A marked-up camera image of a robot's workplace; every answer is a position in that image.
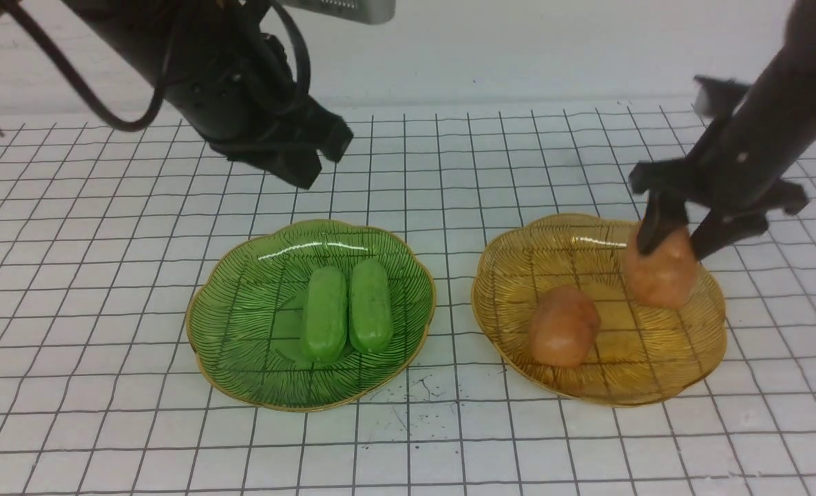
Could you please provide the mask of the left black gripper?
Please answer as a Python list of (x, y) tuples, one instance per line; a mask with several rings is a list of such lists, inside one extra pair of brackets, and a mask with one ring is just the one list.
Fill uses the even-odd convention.
[(179, 32), (167, 101), (213, 151), (298, 189), (310, 189), (322, 173), (311, 143), (338, 163), (354, 138), (341, 116), (298, 97), (284, 45), (259, 28)]

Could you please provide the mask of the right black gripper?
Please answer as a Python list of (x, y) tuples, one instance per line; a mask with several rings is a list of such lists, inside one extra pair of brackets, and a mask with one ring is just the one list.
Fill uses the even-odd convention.
[[(808, 204), (804, 188), (782, 175), (811, 142), (810, 78), (766, 74), (748, 85), (697, 76), (696, 82), (695, 110), (710, 119), (696, 145), (681, 159), (641, 161), (630, 173), (635, 194), (660, 192), (648, 195), (638, 227), (643, 256), (687, 227), (686, 200), (726, 214), (797, 214)], [(710, 211), (691, 233), (691, 247), (701, 261), (768, 228), (766, 214)]]

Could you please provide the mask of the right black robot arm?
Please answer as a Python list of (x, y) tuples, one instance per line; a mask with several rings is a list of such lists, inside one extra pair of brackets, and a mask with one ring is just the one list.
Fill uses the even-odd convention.
[(636, 248), (652, 254), (688, 225), (688, 202), (708, 214), (691, 234), (698, 260), (768, 229), (767, 214), (796, 216), (808, 196), (783, 179), (816, 141), (816, 1), (796, 1), (782, 48), (751, 85), (697, 76), (698, 115), (710, 125), (682, 158), (641, 161), (634, 194), (648, 194)]

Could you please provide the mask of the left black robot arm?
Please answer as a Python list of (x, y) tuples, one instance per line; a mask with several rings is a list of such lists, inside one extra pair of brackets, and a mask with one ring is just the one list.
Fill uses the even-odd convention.
[(117, 117), (18, 1), (0, 1), (81, 100), (119, 132), (149, 127), (171, 104), (212, 151), (309, 189), (322, 159), (353, 141), (310, 97), (311, 60), (278, 1), (67, 1), (65, 6), (154, 88), (145, 113)]

